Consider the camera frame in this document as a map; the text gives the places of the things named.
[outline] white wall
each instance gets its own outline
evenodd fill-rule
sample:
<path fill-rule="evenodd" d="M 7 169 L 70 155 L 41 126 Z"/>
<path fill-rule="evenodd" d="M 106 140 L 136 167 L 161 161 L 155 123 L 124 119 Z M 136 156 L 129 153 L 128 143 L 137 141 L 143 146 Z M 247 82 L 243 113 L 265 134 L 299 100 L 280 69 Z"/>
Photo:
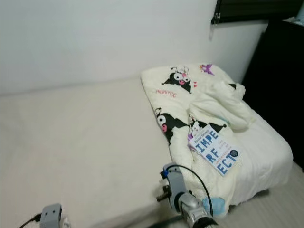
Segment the white wall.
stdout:
<path fill-rule="evenodd" d="M 215 0 L 0 0 L 0 94 L 208 61 L 241 81 L 266 23 L 219 25 Z"/>

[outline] black cartoon character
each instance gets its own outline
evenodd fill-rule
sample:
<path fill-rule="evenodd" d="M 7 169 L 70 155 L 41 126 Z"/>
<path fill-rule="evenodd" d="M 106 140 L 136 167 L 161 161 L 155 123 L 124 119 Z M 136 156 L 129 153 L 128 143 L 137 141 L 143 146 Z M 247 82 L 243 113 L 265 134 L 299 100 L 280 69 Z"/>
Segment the black cartoon character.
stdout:
<path fill-rule="evenodd" d="M 229 84 L 230 86 L 232 86 L 235 90 L 237 89 L 237 84 Z"/>
<path fill-rule="evenodd" d="M 181 69 L 177 69 L 177 67 L 172 67 L 171 70 L 175 72 L 171 73 L 169 79 L 165 81 L 163 84 L 171 84 L 181 86 L 183 89 L 187 90 L 191 94 L 191 86 L 190 86 L 190 78 L 188 77 L 188 67 L 184 66 Z"/>
<path fill-rule="evenodd" d="M 189 115 L 189 117 L 190 117 L 190 132 L 188 134 L 188 139 L 190 140 L 193 137 L 195 137 L 202 128 L 206 127 L 207 124 L 202 121 L 198 121 L 194 119 L 194 117 L 191 117 L 191 115 Z M 223 127 L 227 127 L 226 124 L 222 126 L 217 125 L 215 123 L 209 123 L 209 124 L 217 133 L 220 130 L 222 130 Z"/>
<path fill-rule="evenodd" d="M 168 113 L 161 113 L 161 108 L 155 109 L 156 118 L 159 126 L 162 129 L 162 132 L 164 132 L 165 136 L 167 137 L 167 140 L 169 142 L 169 145 L 171 144 L 171 137 L 173 136 L 172 129 L 174 127 L 181 128 L 184 126 L 187 126 L 183 121 L 172 117 Z"/>

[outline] dark cabinet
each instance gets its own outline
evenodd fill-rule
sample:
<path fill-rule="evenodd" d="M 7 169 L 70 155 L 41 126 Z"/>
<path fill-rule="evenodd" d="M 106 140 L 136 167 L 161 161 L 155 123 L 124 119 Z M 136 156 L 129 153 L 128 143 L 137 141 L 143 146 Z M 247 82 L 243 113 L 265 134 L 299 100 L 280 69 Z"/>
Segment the dark cabinet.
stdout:
<path fill-rule="evenodd" d="M 244 100 L 289 143 L 304 169 L 304 27 L 271 21 L 243 80 Z"/>

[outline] bed sheet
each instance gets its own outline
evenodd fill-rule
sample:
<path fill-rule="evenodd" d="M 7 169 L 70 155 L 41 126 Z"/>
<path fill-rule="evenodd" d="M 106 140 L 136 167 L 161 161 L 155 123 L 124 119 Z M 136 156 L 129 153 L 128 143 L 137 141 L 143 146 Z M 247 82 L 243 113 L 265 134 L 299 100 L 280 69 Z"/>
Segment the bed sheet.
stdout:
<path fill-rule="evenodd" d="M 256 114 L 233 203 L 286 183 L 292 154 Z M 74 228 L 164 219 L 155 201 L 171 161 L 139 77 L 0 98 L 1 227 L 60 202 Z"/>

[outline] window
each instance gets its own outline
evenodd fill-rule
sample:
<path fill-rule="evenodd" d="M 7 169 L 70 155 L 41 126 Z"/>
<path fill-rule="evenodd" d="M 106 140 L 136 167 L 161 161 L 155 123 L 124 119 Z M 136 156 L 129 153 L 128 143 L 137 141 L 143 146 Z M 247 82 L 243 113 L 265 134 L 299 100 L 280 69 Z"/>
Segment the window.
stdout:
<path fill-rule="evenodd" d="M 296 16 L 303 0 L 218 0 L 211 23 L 286 19 Z"/>

